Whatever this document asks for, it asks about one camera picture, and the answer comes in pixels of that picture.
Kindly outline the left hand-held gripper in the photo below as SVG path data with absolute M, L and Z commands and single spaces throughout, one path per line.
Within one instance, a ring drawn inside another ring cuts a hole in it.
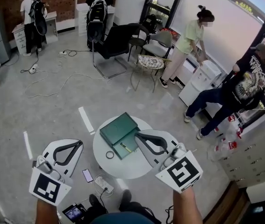
M 72 148 L 64 162 L 57 161 L 57 153 Z M 51 142 L 33 162 L 29 193 L 58 206 L 73 185 L 71 178 L 83 151 L 83 142 L 77 139 L 62 139 Z

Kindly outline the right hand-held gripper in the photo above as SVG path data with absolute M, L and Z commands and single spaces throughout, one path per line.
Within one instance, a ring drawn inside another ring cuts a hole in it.
M 148 163 L 158 166 L 155 177 L 178 193 L 193 186 L 203 174 L 192 151 L 166 131 L 142 130 L 135 134 L 135 142 Z

